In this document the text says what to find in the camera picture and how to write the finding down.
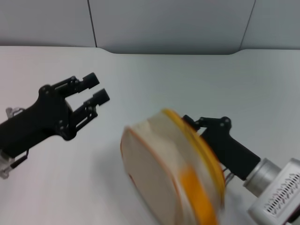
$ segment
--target black mechanical linkage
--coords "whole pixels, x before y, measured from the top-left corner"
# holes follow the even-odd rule
[[[196,131],[206,128],[201,137],[215,152],[219,161],[241,180],[246,180],[260,162],[261,159],[256,154],[230,136],[229,131],[232,126],[228,117],[220,119],[201,117],[194,121],[185,115],[183,120]]]
[[[44,139],[59,135],[71,140],[77,131],[97,117],[96,106],[109,101],[102,89],[73,112],[65,98],[99,84],[94,73],[79,81],[72,76],[40,88],[35,104],[0,124],[0,150],[15,158]]]

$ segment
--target robotic arm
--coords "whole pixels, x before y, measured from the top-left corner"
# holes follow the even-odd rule
[[[27,159],[31,147],[52,135],[69,141],[97,117],[96,106],[109,101],[105,89],[95,93],[75,111],[65,98],[98,84],[94,73],[82,81],[72,76],[52,86],[41,87],[37,101],[28,109],[8,108],[8,120],[0,124],[0,177],[8,178],[9,172]]]
[[[259,225],[300,224],[300,161],[292,158],[280,169],[268,159],[257,155],[230,135],[231,120],[201,117],[183,120],[195,130],[206,128],[202,138],[219,161],[234,175],[245,181],[244,187],[257,197],[249,214]]]

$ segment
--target cable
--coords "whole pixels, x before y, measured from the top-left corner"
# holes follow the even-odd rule
[[[225,178],[225,186],[227,186],[233,178],[234,178],[234,174],[232,172],[228,174]]]
[[[29,154],[29,150],[26,151],[26,155],[25,156],[22,156],[21,158],[19,158],[17,161],[15,161],[14,163],[12,163],[10,165],[10,167],[12,169],[15,169],[18,165],[20,165],[22,162],[24,162],[26,159],[27,159],[27,156]]]

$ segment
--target white table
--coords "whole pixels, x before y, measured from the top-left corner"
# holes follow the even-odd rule
[[[51,137],[0,180],[3,225],[155,225],[123,171],[123,127],[170,107],[193,118],[228,116],[232,136],[283,167],[300,158],[300,51],[233,55],[116,55],[97,48],[0,47],[0,121],[29,107],[38,89],[95,72],[100,85],[68,99],[77,108],[105,87],[111,101],[77,137]],[[223,225],[254,224],[255,197],[235,178]]]

